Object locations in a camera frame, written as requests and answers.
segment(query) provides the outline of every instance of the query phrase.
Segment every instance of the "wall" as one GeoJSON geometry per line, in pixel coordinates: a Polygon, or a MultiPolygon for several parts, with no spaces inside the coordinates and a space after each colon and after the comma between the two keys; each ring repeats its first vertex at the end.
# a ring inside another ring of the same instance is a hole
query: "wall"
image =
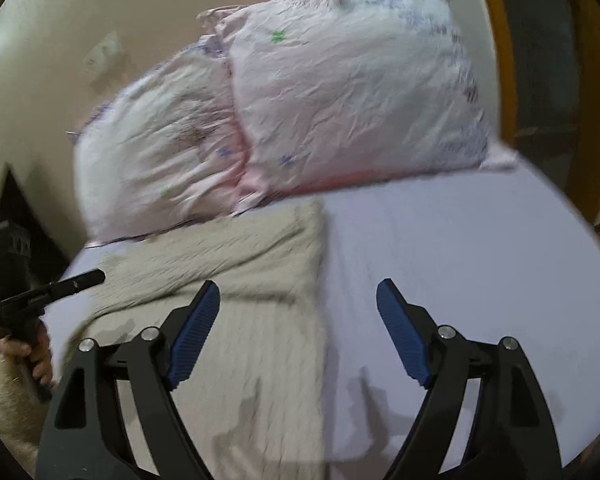
{"type": "Polygon", "coordinates": [[[195,41],[202,10],[261,0],[6,0],[0,9],[0,178],[11,164],[49,234],[70,255],[85,239],[75,205],[72,146],[89,111],[195,41]],[[84,56],[116,30],[128,55],[90,86],[84,56]]]}

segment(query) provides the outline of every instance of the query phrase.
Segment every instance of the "metal screw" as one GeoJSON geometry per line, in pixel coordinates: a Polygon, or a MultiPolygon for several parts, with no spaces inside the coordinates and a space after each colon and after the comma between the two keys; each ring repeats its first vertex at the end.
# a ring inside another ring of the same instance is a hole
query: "metal screw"
{"type": "Polygon", "coordinates": [[[456,329],[449,325],[438,327],[438,335],[442,339],[453,339],[456,337],[456,329]]]}
{"type": "Polygon", "coordinates": [[[82,341],[80,341],[80,344],[78,345],[78,350],[80,352],[88,352],[89,350],[91,350],[93,348],[93,346],[95,345],[95,341],[93,339],[83,339],[82,341]]]}
{"type": "Polygon", "coordinates": [[[504,348],[507,350],[515,350],[520,345],[518,344],[517,339],[513,337],[506,337],[502,340],[502,346],[504,346],[504,348]]]}
{"type": "Polygon", "coordinates": [[[153,341],[158,337],[158,334],[160,334],[160,331],[155,326],[150,326],[142,330],[140,337],[145,341],[153,341]]]}

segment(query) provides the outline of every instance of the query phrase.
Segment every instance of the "wall outlet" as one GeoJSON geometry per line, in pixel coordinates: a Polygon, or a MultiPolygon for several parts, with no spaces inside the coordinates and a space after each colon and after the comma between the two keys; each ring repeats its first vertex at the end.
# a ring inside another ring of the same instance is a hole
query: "wall outlet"
{"type": "Polygon", "coordinates": [[[82,72],[89,83],[96,82],[117,65],[124,54],[120,38],[114,30],[94,46],[82,60],[82,72]]]}

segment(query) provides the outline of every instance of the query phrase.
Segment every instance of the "blue grip pad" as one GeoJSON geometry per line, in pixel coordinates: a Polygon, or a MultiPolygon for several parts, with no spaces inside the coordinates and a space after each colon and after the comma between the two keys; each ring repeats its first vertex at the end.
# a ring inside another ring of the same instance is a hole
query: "blue grip pad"
{"type": "Polygon", "coordinates": [[[171,363],[165,377],[170,390],[191,375],[219,309],[220,290],[212,283],[171,345],[171,363]]]}
{"type": "Polygon", "coordinates": [[[407,375],[416,379],[420,386],[426,387],[431,379],[427,346],[409,320],[400,300],[385,282],[378,285],[376,303],[407,375]]]}

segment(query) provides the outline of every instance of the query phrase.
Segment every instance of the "pink pillowcase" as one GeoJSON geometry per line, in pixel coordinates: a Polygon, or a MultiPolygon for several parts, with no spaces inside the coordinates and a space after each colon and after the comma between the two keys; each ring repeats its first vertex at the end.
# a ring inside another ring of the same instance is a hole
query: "pink pillowcase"
{"type": "Polygon", "coordinates": [[[263,193],[478,166],[490,131],[446,0],[272,0],[203,18],[263,193]]]}
{"type": "Polygon", "coordinates": [[[92,238],[107,242],[227,215],[248,196],[229,69],[204,46],[123,89],[84,128],[75,187],[92,238]]]}

